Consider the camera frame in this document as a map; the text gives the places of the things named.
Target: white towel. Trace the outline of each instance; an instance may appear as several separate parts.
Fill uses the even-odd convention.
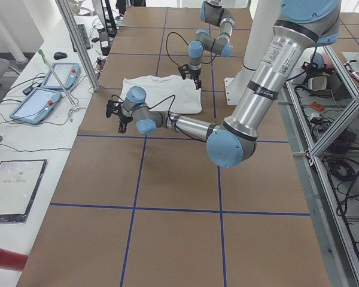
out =
[[[161,100],[175,95],[175,101],[171,112],[177,114],[198,114],[202,110],[201,89],[196,90],[193,80],[182,80],[180,76],[171,75],[165,78],[144,76],[136,79],[124,79],[121,98],[125,99],[126,93],[133,86],[138,86],[146,91],[146,103],[154,106]],[[152,111],[167,111],[173,98],[164,101]]]

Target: red cup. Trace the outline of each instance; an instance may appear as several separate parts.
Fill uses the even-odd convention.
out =
[[[0,248],[0,268],[14,271],[23,271],[27,255]]]

